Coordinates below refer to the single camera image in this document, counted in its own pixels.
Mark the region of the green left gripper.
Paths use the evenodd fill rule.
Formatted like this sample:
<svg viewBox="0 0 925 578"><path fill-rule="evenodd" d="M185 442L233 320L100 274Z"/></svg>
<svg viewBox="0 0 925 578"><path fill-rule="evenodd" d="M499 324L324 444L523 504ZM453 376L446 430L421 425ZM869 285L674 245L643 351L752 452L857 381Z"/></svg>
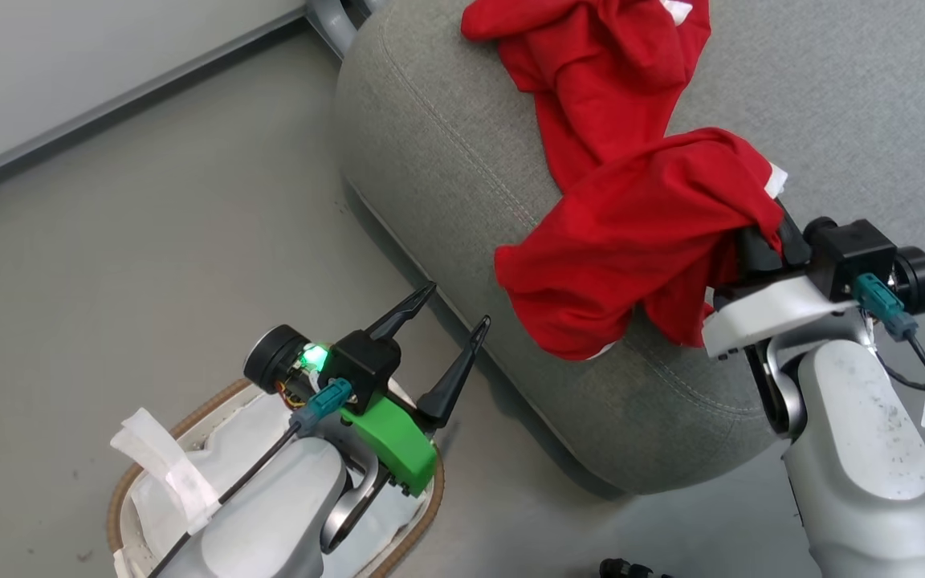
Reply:
<svg viewBox="0 0 925 578"><path fill-rule="evenodd" d="M390 343L401 327L426 306L437 286L433 281L427 282L402 299L365 329L367 341ZM355 414L348 407L339 410L341 417L355 428L357 436L373 450L379 463L385 465L390 475L400 486L406 487L412 497L421 496L437 471L437 451L423 432L434 432L448 424L489 329L491 317L485 315L474 326L455 362L429 391L416 400L416 423L421 428L406 410L385 397L363 414Z"/></svg>

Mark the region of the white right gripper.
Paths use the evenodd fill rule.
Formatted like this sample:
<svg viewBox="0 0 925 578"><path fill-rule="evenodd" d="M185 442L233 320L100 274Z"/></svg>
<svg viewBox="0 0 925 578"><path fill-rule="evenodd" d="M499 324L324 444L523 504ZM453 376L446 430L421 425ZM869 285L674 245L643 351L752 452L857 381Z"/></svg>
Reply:
<svg viewBox="0 0 925 578"><path fill-rule="evenodd" d="M768 244L757 226L736 231L740 282L777 275L784 267L804 268L810 263L812 247L785 205L778 202L778 207L782 211L777 231L781 252ZM858 301L830 300L804 275L782 279L716 308L703 323L703 346L708 357L719 358L731 350L741 350L852 307L858 307Z"/></svg>

